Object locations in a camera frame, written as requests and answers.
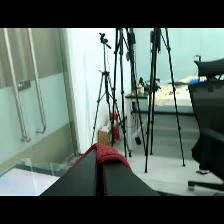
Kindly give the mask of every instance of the chair base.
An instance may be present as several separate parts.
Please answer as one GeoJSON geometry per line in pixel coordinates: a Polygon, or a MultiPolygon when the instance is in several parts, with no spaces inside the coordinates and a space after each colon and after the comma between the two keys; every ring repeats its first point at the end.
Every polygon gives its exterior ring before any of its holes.
{"type": "Polygon", "coordinates": [[[193,191],[195,186],[210,188],[213,190],[224,191],[224,184],[213,184],[197,181],[188,181],[188,189],[193,191]]]}

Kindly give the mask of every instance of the black tripod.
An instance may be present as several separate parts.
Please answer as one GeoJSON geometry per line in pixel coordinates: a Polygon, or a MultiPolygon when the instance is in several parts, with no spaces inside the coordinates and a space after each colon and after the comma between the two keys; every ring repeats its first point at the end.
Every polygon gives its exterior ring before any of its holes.
{"type": "MultiPolygon", "coordinates": [[[[115,36],[115,64],[114,64],[114,91],[113,91],[113,113],[114,113],[114,105],[116,103],[115,100],[115,90],[116,90],[116,70],[117,70],[117,53],[118,50],[120,49],[120,71],[121,71],[121,96],[122,96],[122,116],[123,116],[123,121],[122,121],[122,128],[123,128],[123,133],[126,133],[125,130],[125,120],[124,120],[124,88],[123,88],[123,41],[125,42],[125,45],[127,47],[129,57],[130,57],[130,64],[131,64],[131,75],[134,80],[134,87],[135,87],[135,96],[136,96],[136,101],[138,105],[138,113],[139,113],[139,120],[140,120],[140,125],[141,125],[141,131],[142,131],[142,138],[143,138],[143,144],[144,144],[144,149],[145,149],[145,140],[144,140],[144,135],[143,135],[143,128],[142,128],[142,119],[141,119],[141,114],[140,114],[140,107],[139,107],[139,100],[138,100],[138,94],[137,94],[137,88],[136,88],[136,79],[135,79],[135,74],[134,74],[134,56],[133,52],[131,50],[131,44],[133,44],[132,39],[131,39],[131,34],[128,32],[128,28],[126,28],[127,32],[127,42],[124,38],[123,34],[123,28],[116,28],[116,36],[115,36]]],[[[127,141],[126,138],[124,138],[124,149],[126,152],[126,145],[127,141]]]]}
{"type": "MultiPolygon", "coordinates": [[[[99,96],[98,96],[98,100],[97,100],[97,109],[96,109],[96,116],[95,116],[95,121],[94,121],[94,126],[93,126],[93,135],[92,135],[92,143],[91,143],[91,145],[93,144],[93,139],[94,139],[94,134],[95,134],[96,121],[97,121],[97,115],[98,115],[98,110],[99,110],[99,103],[100,103],[100,101],[103,99],[103,97],[105,95],[106,95],[106,101],[107,101],[108,109],[109,109],[109,119],[110,119],[110,122],[111,122],[112,136],[113,136],[114,119],[113,119],[113,116],[112,116],[111,110],[110,110],[110,97],[113,100],[113,114],[114,114],[114,105],[115,105],[116,106],[117,113],[118,113],[119,120],[121,121],[119,109],[118,109],[118,106],[117,106],[117,100],[115,99],[115,88],[112,88],[110,75],[109,75],[109,72],[107,72],[107,69],[106,69],[106,52],[105,52],[105,46],[107,46],[110,49],[111,49],[111,47],[107,44],[108,43],[108,40],[104,38],[105,37],[105,34],[104,33],[103,34],[100,33],[100,35],[101,35],[100,41],[103,44],[103,52],[104,52],[104,72],[102,72],[102,77],[101,77],[101,82],[100,82],[100,90],[99,90],[99,96]],[[105,93],[101,96],[101,90],[102,90],[102,84],[103,84],[103,77],[104,77],[104,82],[105,82],[105,93]],[[109,82],[111,91],[113,92],[113,97],[109,93],[108,82],[109,82]]],[[[127,145],[126,144],[126,135],[125,135],[125,126],[122,126],[122,130],[123,130],[123,134],[124,134],[125,145],[127,145]]]]}
{"type": "Polygon", "coordinates": [[[171,74],[171,80],[172,80],[172,87],[173,87],[173,97],[174,97],[174,104],[175,104],[175,110],[176,110],[176,118],[177,118],[177,126],[178,126],[178,133],[179,133],[179,139],[180,139],[180,148],[181,148],[181,154],[182,154],[182,160],[183,160],[183,166],[185,166],[184,163],[184,153],[183,153],[183,146],[182,146],[182,139],[181,139],[181,132],[180,132],[180,121],[179,121],[179,115],[177,110],[177,100],[176,100],[176,89],[174,84],[174,77],[173,77],[173,67],[172,67],[172,61],[171,61],[171,48],[169,43],[169,35],[168,35],[168,29],[165,28],[166,32],[166,40],[167,43],[162,35],[161,28],[154,28],[153,36],[152,36],[152,60],[151,60],[151,75],[150,75],[150,89],[149,89],[149,102],[148,102],[148,123],[147,123],[147,142],[146,142],[146,149],[145,149],[145,155],[146,155],[146,162],[145,162],[145,173],[147,173],[147,165],[148,165],[148,142],[149,142],[149,132],[150,132],[150,119],[151,120],[151,150],[150,154],[152,155],[152,147],[153,147],[153,125],[154,125],[154,108],[155,108],[155,86],[156,86],[156,62],[157,62],[157,52],[160,49],[160,36],[163,39],[164,45],[168,51],[168,57],[169,57],[169,66],[170,66],[170,74],[171,74]]]}

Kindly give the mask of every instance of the red fire extinguisher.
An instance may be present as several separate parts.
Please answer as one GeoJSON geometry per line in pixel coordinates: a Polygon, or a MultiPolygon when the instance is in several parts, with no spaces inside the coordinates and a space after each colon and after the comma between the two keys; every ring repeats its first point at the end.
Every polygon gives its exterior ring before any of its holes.
{"type": "Polygon", "coordinates": [[[120,134],[119,134],[119,124],[118,124],[118,113],[114,111],[114,127],[113,127],[113,135],[114,139],[120,139],[120,134]]]}

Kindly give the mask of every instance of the tiled floor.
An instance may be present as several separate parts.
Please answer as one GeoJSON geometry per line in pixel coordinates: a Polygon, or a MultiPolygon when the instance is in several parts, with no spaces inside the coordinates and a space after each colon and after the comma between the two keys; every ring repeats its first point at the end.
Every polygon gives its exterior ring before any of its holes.
{"type": "MultiPolygon", "coordinates": [[[[176,195],[200,196],[214,195],[217,191],[196,187],[189,191],[188,180],[222,183],[213,174],[201,176],[196,173],[198,163],[191,157],[191,149],[197,142],[199,133],[194,117],[182,116],[181,132],[186,166],[182,166],[180,142],[175,127],[176,117],[172,115],[157,115],[155,117],[154,147],[152,156],[148,159],[148,173],[145,173],[145,156],[143,144],[133,141],[132,157],[128,158],[133,172],[151,188],[176,195]]],[[[123,140],[117,141],[115,147],[124,154],[123,140]]]]}

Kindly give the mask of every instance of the door handle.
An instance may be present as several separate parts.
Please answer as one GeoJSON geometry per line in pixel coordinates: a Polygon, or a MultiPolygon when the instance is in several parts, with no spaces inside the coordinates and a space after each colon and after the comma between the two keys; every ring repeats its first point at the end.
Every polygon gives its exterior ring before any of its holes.
{"type": "Polygon", "coordinates": [[[36,62],[36,56],[34,51],[34,44],[33,44],[33,36],[32,36],[32,30],[31,28],[28,29],[28,36],[29,36],[29,42],[30,42],[30,48],[31,48],[31,55],[32,55],[32,62],[33,62],[33,68],[34,68],[34,75],[35,75],[35,83],[36,83],[36,90],[37,90],[37,98],[38,98],[38,104],[39,104],[39,110],[40,110],[40,116],[41,116],[41,122],[42,122],[42,128],[37,129],[37,133],[44,133],[46,130],[46,120],[44,115],[44,105],[43,100],[41,96],[40,91],[40,83],[39,83],[39,76],[37,71],[37,62],[36,62]]]}
{"type": "Polygon", "coordinates": [[[17,107],[17,112],[18,112],[18,117],[19,117],[20,129],[21,129],[21,133],[22,133],[22,141],[29,142],[31,139],[28,137],[28,135],[26,133],[26,127],[25,127],[24,118],[23,118],[22,106],[20,103],[19,92],[18,92],[17,83],[16,83],[15,70],[14,70],[14,65],[13,65],[13,60],[12,60],[12,52],[11,52],[11,47],[10,47],[10,43],[9,43],[8,29],[3,28],[3,31],[4,31],[4,38],[5,38],[5,43],[6,43],[7,56],[8,56],[8,60],[9,60],[9,67],[10,67],[10,72],[11,72],[11,76],[12,76],[13,91],[14,91],[15,100],[16,100],[16,107],[17,107]]]}

